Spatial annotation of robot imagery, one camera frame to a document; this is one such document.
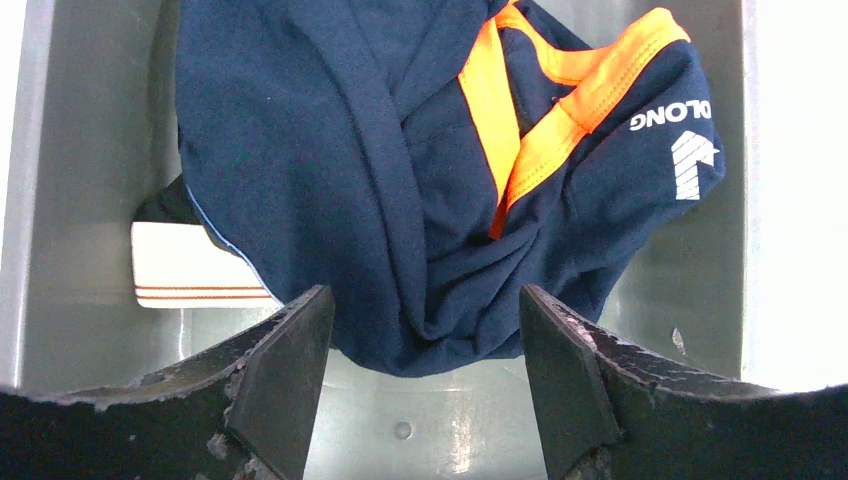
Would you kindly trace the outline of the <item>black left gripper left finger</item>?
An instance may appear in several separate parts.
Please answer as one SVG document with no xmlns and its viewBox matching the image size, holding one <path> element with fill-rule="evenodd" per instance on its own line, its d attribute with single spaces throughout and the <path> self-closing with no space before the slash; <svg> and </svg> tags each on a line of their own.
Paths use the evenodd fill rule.
<svg viewBox="0 0 848 480">
<path fill-rule="evenodd" d="M 315 286 L 121 387 L 1 391 L 5 479 L 300 479 L 335 313 Z"/>
</svg>

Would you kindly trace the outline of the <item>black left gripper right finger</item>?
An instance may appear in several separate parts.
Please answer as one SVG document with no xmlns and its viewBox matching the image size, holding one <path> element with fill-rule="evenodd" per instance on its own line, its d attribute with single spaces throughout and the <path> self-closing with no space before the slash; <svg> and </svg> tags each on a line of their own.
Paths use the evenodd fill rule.
<svg viewBox="0 0 848 480">
<path fill-rule="evenodd" d="M 536 285 L 520 334 L 551 479 L 843 479 L 847 389 L 781 392 L 625 341 Z"/>
</svg>

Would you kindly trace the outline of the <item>navy orange underwear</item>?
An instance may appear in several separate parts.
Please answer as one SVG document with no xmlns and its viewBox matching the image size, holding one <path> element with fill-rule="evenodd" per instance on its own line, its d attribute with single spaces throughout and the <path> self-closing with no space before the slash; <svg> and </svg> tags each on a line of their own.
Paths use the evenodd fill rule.
<svg viewBox="0 0 848 480">
<path fill-rule="evenodd" d="M 597 321 L 725 174 L 700 56 L 655 8 L 593 49 L 533 1 L 185 1 L 187 194 L 279 302 L 400 377 L 522 353 L 534 284 Z"/>
</svg>

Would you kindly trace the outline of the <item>black underwear white waistband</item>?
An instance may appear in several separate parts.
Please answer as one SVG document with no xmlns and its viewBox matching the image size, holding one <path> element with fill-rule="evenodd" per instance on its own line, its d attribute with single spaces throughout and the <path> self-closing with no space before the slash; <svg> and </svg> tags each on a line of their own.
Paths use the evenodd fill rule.
<svg viewBox="0 0 848 480">
<path fill-rule="evenodd" d="M 207 231 L 182 175 L 137 208 L 130 244 L 134 292 L 144 308 L 280 305 L 248 263 Z"/>
</svg>

